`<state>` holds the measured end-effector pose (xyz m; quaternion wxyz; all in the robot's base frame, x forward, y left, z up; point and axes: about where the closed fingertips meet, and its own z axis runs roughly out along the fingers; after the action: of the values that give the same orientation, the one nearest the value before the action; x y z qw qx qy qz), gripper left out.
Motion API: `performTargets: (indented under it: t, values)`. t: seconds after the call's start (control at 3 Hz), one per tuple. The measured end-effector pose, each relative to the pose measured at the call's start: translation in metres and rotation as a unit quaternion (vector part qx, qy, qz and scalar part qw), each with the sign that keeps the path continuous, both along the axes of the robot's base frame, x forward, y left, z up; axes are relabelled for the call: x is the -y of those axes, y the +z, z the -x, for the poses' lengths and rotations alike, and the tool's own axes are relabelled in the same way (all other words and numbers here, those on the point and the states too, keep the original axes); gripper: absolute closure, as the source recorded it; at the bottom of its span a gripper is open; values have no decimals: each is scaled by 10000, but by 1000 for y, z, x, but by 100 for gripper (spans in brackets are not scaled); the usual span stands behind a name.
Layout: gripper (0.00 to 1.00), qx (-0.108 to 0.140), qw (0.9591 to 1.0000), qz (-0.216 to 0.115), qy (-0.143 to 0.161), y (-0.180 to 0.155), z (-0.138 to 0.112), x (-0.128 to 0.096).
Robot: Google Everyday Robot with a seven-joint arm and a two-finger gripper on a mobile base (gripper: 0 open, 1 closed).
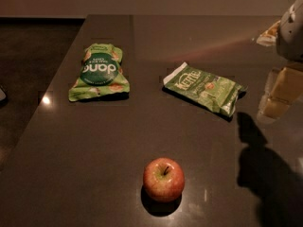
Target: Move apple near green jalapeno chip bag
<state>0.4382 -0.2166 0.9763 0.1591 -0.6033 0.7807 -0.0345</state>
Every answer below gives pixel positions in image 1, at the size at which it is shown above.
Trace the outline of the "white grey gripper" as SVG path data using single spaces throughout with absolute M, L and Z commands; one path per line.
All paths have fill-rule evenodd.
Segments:
M 257 38 L 257 44 L 274 46 L 288 61 L 303 62 L 303 0 L 295 0 L 276 21 Z M 284 115 L 303 95 L 303 64 L 289 63 L 270 71 L 261 97 L 257 120 L 271 124 Z

